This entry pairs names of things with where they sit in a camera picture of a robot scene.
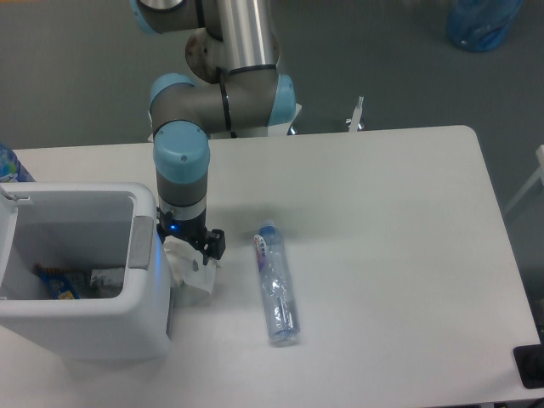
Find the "black object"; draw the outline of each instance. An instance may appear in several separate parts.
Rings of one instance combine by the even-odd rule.
[[[275,64],[261,64],[252,66],[242,66],[229,71],[229,75],[241,74],[242,72],[260,71],[260,70],[275,70]]]
[[[196,19],[198,20],[198,26],[199,27],[205,27],[206,21],[204,20],[204,6],[202,5],[202,0],[196,0]]]
[[[203,255],[205,265],[207,265],[209,258],[221,259],[226,249],[224,231],[221,229],[207,230],[204,225],[206,210],[198,217],[188,221],[177,221],[173,219],[171,212],[164,213],[160,208],[157,208],[157,212],[159,222],[156,230],[162,243],[167,236],[188,242]]]
[[[531,405],[527,405],[527,408],[536,408],[542,402],[544,402],[544,398],[537,399]]]
[[[217,69],[219,76],[219,89],[221,90],[221,100],[223,102],[223,113],[224,113],[224,123],[227,127],[227,132],[232,130],[232,120],[230,119],[230,106],[229,106],[229,96],[227,95],[227,88],[224,86],[224,73],[218,68]]]
[[[520,346],[513,350],[519,376],[528,389],[544,388],[544,346]]]

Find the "blue bottle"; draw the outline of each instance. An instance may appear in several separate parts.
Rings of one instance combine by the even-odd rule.
[[[292,343],[300,325],[283,238],[274,224],[267,222],[254,241],[269,339],[272,343]]]
[[[17,155],[5,144],[0,143],[0,183],[35,181],[20,164]]]
[[[454,0],[446,33],[468,51],[490,51],[501,45],[523,0]]]

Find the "white plastic container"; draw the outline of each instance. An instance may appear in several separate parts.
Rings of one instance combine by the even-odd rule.
[[[146,187],[18,183],[0,193],[0,325],[69,358],[167,353],[172,277]],[[113,298],[52,300],[33,273],[38,263],[124,266],[123,288]]]

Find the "bottle cap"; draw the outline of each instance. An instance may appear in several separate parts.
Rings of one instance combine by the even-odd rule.
[[[261,225],[258,229],[258,233],[260,235],[262,234],[266,234],[266,233],[274,233],[275,232],[275,224],[274,224],[274,221],[272,221],[271,219],[265,219],[264,221],[261,222]]]

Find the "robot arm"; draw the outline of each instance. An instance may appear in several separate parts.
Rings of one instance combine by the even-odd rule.
[[[268,0],[131,0],[131,5],[148,32],[205,26],[224,47],[226,66],[217,83],[197,87],[187,76],[166,74],[150,93],[159,233],[189,242],[205,263],[220,259],[224,233],[206,228],[209,135],[285,123],[295,115],[291,78],[276,71]]]

